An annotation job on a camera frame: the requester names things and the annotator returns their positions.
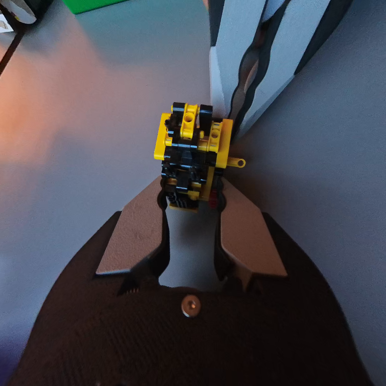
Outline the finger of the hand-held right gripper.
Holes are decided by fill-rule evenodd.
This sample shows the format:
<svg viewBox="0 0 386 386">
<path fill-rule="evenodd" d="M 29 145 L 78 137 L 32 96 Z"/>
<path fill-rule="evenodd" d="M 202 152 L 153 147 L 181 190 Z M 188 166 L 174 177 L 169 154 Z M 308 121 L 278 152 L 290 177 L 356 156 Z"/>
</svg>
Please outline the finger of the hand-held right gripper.
<svg viewBox="0 0 386 386">
<path fill-rule="evenodd" d="M 265 0 L 209 2 L 210 102 L 218 118 L 230 118 L 240 68 L 266 10 Z"/>
<path fill-rule="evenodd" d="M 257 55 L 243 85 L 244 101 L 235 116 L 233 138 L 248 131 L 295 76 L 330 1 L 283 1 L 257 29 Z"/>
</svg>

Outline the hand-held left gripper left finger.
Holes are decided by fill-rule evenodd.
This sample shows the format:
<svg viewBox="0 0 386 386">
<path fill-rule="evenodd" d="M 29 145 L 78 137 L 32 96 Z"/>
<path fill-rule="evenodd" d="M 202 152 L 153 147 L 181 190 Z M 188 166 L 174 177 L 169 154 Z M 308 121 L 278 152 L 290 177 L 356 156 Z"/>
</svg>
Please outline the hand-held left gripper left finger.
<svg viewBox="0 0 386 386">
<path fill-rule="evenodd" d="M 120 213 L 96 275 L 119 276 L 117 295 L 159 286 L 170 263 L 170 233 L 164 182 L 157 177 Z"/>
</svg>

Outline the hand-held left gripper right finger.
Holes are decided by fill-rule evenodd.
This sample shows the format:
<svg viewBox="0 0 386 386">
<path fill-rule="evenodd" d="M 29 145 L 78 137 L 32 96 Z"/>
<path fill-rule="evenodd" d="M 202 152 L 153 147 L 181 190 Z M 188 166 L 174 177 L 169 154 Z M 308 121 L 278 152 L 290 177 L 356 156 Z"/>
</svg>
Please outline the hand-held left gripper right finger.
<svg viewBox="0 0 386 386">
<path fill-rule="evenodd" d="M 260 208 L 224 177 L 217 188 L 214 267 L 218 279 L 236 282 L 248 292 L 256 279 L 287 278 Z"/>
</svg>

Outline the yellow black lego model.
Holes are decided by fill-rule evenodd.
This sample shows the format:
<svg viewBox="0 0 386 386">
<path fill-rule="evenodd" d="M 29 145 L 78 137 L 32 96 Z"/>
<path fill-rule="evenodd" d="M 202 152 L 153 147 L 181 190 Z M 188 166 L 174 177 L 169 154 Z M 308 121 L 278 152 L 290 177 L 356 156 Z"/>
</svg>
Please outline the yellow black lego model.
<svg viewBox="0 0 386 386">
<path fill-rule="evenodd" d="M 163 113 L 154 158 L 162 162 L 162 191 L 170 208 L 197 212 L 202 201 L 215 209 L 227 167 L 245 160 L 229 156 L 233 121 L 213 117 L 211 105 L 174 102 Z"/>
</svg>

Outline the green plastic box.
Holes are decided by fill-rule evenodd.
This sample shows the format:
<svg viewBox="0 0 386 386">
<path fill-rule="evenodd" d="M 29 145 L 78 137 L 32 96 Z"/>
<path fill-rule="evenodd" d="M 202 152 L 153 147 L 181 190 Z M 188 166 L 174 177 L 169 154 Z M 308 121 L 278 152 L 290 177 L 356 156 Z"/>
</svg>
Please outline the green plastic box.
<svg viewBox="0 0 386 386">
<path fill-rule="evenodd" d="M 126 0 L 63 0 L 63 3 L 72 14 L 79 15 L 125 1 Z"/>
</svg>

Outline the black round container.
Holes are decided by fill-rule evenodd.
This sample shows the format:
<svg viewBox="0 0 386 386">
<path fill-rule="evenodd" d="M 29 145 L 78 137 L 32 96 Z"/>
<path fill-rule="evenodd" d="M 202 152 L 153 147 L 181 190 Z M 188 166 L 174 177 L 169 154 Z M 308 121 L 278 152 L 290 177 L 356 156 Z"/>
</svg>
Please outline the black round container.
<svg viewBox="0 0 386 386">
<path fill-rule="evenodd" d="M 3 6 L 18 22 L 32 25 L 40 21 L 53 0 L 1 0 Z"/>
</svg>

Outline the white paper slip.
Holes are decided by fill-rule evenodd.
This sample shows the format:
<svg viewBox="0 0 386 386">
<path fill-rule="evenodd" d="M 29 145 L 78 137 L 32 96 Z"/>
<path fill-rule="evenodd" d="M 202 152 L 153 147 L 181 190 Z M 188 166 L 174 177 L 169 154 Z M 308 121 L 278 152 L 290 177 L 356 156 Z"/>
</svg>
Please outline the white paper slip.
<svg viewBox="0 0 386 386">
<path fill-rule="evenodd" d="M 0 11 L 0 33 L 14 32 L 7 17 Z"/>
</svg>

